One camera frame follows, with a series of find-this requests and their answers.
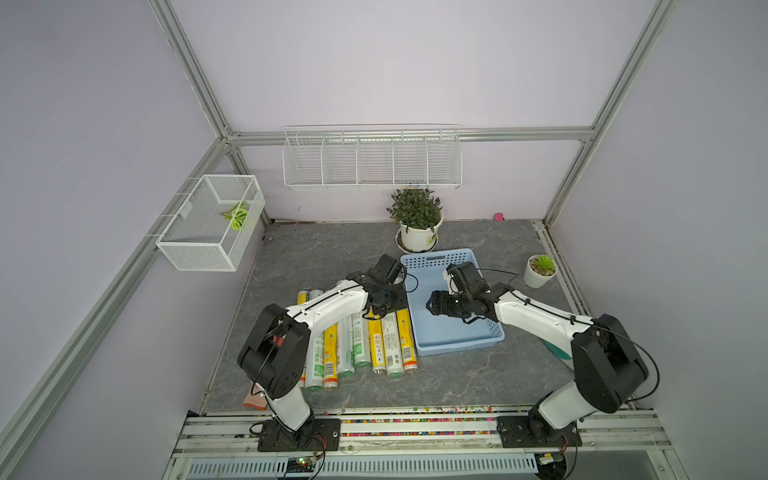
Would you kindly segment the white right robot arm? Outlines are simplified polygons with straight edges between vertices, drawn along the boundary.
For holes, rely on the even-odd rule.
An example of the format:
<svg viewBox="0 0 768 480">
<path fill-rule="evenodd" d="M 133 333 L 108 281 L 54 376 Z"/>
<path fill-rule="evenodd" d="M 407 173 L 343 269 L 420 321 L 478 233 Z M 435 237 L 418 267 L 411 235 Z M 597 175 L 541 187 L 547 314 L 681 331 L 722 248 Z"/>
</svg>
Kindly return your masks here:
<svg viewBox="0 0 768 480">
<path fill-rule="evenodd" d="M 611 315 L 575 315 L 509 285 L 490 285 L 471 262 L 449 265 L 444 278 L 448 289 L 432 292 L 426 302 L 431 314 L 513 326 L 571 358 L 574 380 L 543 397 L 528 413 L 529 435 L 538 443 L 592 413 L 616 412 L 650 376 L 641 356 L 644 350 Z"/>
</svg>

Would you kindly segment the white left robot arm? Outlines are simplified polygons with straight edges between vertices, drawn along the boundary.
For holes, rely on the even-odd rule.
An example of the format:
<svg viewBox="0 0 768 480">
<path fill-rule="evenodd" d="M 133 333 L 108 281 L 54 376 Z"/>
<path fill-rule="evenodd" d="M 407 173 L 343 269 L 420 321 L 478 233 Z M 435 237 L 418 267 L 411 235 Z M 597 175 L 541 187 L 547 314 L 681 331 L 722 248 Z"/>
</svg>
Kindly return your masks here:
<svg viewBox="0 0 768 480">
<path fill-rule="evenodd" d="M 347 275 L 314 300 L 288 307 L 272 303 L 261 311 L 237 365 L 264 392 L 285 432 L 303 433 L 314 421 L 298 387 L 311 343 L 344 318 L 377 320 L 403 309 L 406 278 L 406 267 L 384 254 L 369 270 Z"/>
</svg>

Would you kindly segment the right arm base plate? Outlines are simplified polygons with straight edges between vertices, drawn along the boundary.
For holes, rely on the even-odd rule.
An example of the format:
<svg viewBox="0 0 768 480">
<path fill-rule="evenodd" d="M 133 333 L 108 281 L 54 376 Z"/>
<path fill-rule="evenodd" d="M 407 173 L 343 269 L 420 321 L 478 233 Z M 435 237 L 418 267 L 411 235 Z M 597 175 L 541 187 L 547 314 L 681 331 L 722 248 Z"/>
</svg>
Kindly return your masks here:
<svg viewBox="0 0 768 480">
<path fill-rule="evenodd" d="M 496 430 L 503 448 L 565 450 L 569 447 L 581 447 L 583 444 L 574 422 L 557 430 L 544 421 L 528 416 L 499 416 Z"/>
</svg>

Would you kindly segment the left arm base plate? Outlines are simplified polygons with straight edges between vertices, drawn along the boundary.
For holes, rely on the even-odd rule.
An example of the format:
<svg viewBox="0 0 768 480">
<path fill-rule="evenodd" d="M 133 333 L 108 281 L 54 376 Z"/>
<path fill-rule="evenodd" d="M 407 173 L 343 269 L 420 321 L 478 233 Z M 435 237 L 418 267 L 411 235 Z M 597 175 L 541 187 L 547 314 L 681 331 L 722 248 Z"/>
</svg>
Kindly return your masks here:
<svg viewBox="0 0 768 480">
<path fill-rule="evenodd" d="M 277 420 L 262 424 L 257 450 L 259 452 L 337 451 L 341 440 L 341 421 L 338 418 L 319 417 L 289 431 Z"/>
</svg>

